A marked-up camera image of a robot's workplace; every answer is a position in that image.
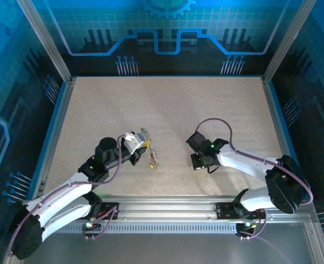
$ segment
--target beige table surface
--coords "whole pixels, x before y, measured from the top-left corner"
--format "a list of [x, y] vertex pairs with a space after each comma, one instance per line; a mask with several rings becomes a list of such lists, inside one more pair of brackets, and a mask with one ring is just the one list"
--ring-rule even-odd
[[[233, 142], [265, 156], [281, 156], [260, 78], [257, 77], [79, 77], [69, 102], [45, 192], [70, 178], [95, 152], [99, 141], [145, 127], [157, 150], [160, 166], [149, 167], [145, 155], [98, 194], [236, 195], [262, 182], [232, 168], [213, 174], [191, 168], [192, 150], [185, 143], [196, 126], [209, 117], [227, 120]], [[210, 140], [229, 138], [220, 122], [200, 132]]]

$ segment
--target gear graphic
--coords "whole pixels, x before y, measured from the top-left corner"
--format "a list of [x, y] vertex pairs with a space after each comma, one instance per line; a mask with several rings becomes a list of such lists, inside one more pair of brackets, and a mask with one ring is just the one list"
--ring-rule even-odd
[[196, 4], [196, 0], [142, 0], [141, 3], [151, 15], [157, 15], [159, 19], [169, 19], [184, 15], [185, 11], [191, 10], [192, 4]]
[[0, 0], [0, 21], [11, 29], [17, 18], [18, 4], [16, 0]]

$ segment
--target clear plastic object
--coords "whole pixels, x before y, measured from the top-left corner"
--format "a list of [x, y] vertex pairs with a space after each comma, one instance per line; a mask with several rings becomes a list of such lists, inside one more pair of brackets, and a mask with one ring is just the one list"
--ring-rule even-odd
[[150, 153], [150, 166], [152, 169], [156, 169], [159, 165], [158, 154], [156, 149], [151, 146], [151, 136], [150, 133], [145, 128], [141, 128], [141, 134], [146, 139], [145, 146]]

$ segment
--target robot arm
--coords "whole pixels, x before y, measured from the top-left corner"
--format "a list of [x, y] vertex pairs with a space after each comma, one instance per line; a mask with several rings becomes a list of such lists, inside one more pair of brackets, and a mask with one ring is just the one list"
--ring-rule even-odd
[[213, 173], [220, 166], [232, 167], [250, 174], [266, 183], [266, 187], [256, 190], [243, 190], [233, 201], [233, 210], [241, 218], [246, 218], [250, 212], [265, 208], [278, 208], [285, 213], [294, 213], [307, 195], [305, 189], [295, 179], [286, 175], [272, 164], [259, 162], [249, 156], [279, 164], [293, 172], [301, 180], [304, 177], [299, 166], [289, 156], [281, 158], [263, 157], [247, 151], [239, 151], [249, 156], [235, 152], [228, 141], [216, 139], [214, 142], [195, 132], [186, 143], [196, 152], [191, 155], [195, 170], [207, 168]]
[[[136, 165], [146, 152], [149, 141], [134, 132], [119, 138], [122, 141], [121, 163], [130, 161], [132, 165]], [[105, 182], [109, 178], [109, 170], [118, 164], [117, 141], [111, 137], [102, 139], [95, 149], [95, 155], [65, 183], [33, 201], [17, 202], [10, 207], [0, 238], [8, 245], [17, 226], [28, 216], [11, 245], [12, 253], [22, 260], [35, 252], [49, 235], [66, 224], [79, 218], [87, 221], [96, 219], [101, 213], [102, 201], [92, 190]]]

